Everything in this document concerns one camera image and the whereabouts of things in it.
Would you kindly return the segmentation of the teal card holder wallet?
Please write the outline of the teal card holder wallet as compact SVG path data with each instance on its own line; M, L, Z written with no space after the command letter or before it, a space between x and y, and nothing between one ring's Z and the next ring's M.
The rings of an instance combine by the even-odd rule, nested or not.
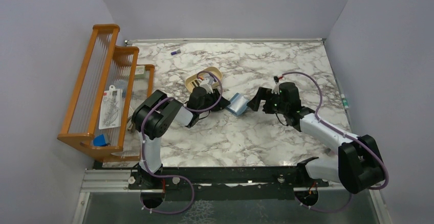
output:
M239 117L246 111L249 99L247 99L243 94L236 93L229 102L230 104L226 109L234 116Z

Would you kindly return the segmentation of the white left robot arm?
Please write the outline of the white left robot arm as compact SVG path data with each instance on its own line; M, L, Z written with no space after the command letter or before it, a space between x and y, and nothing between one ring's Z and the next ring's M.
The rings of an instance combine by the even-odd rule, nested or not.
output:
M191 128L202 113L222 111L229 105L230 101L216 88L208 93L203 87L195 87L185 104L159 89L154 91L132 115L132 123L141 139L142 183L151 189L160 184L161 139L172 122Z

